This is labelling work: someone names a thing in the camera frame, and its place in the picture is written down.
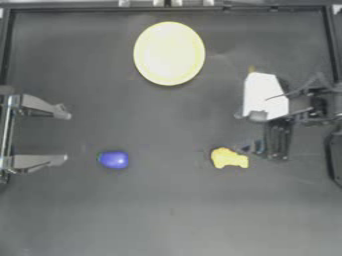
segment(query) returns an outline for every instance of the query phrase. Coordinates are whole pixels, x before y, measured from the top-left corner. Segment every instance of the round plate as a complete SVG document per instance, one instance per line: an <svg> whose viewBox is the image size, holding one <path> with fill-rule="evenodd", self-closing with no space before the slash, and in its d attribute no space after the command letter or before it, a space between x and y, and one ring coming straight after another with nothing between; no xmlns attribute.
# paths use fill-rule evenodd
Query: round plate
<svg viewBox="0 0 342 256"><path fill-rule="evenodd" d="M206 59L197 32L178 22L162 22L141 34L134 47L135 66L147 80L174 86L191 80Z"/></svg>

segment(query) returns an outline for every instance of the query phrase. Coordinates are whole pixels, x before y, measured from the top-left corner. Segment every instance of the black cable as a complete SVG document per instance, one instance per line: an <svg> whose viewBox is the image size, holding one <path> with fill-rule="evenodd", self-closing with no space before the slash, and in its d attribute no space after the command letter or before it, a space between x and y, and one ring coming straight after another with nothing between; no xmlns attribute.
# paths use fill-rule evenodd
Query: black cable
<svg viewBox="0 0 342 256"><path fill-rule="evenodd" d="M309 80L308 82L301 86L298 87L297 89L294 89L293 91L288 92L288 93L284 93L281 95L277 95L277 96L273 96L270 98L266 99L267 100L271 100L274 98L278 98L278 97L282 97L282 96L289 96L289 95L293 95L296 93L300 93L304 89L306 89L316 81L320 81L322 83L322 85L325 86L325 88L330 91L330 92L334 92L334 93L342 93L342 89L337 89L328 81L325 75L322 72L318 72Z"/></svg>

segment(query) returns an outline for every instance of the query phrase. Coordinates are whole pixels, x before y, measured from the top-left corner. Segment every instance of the toy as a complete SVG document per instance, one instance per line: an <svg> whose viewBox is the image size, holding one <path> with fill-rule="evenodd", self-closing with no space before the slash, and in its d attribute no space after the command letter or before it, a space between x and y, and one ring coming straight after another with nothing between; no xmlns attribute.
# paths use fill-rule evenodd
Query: toy
<svg viewBox="0 0 342 256"><path fill-rule="evenodd" d="M229 165L249 168L249 157L239 155L227 148L217 148L211 151L211 160L218 169Z"/></svg>
<svg viewBox="0 0 342 256"><path fill-rule="evenodd" d="M143 77L155 84L174 86L191 80L206 59L197 32L178 22L162 22L141 34L134 47L134 62Z"/></svg>
<svg viewBox="0 0 342 256"><path fill-rule="evenodd" d="M122 151L110 151L99 154L99 163L111 169L125 169L129 167L129 154Z"/></svg>

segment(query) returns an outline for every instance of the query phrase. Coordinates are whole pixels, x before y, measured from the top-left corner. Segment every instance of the blue ball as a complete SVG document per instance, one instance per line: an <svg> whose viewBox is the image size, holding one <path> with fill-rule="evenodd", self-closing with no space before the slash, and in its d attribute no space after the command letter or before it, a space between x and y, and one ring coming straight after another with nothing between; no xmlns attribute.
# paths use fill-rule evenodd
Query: blue ball
<svg viewBox="0 0 342 256"><path fill-rule="evenodd" d="M125 169L129 166L129 154L122 151L100 153L98 157L100 164L111 169Z"/></svg>

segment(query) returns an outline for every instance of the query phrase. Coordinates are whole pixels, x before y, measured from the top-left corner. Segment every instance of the yellow sponge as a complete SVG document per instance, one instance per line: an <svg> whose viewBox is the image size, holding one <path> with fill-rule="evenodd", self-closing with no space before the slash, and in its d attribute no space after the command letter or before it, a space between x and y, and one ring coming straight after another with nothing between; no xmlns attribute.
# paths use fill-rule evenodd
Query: yellow sponge
<svg viewBox="0 0 342 256"><path fill-rule="evenodd" d="M249 157L239 155L227 148L214 149L211 151L211 160L218 169L222 169L227 165L249 168Z"/></svg>

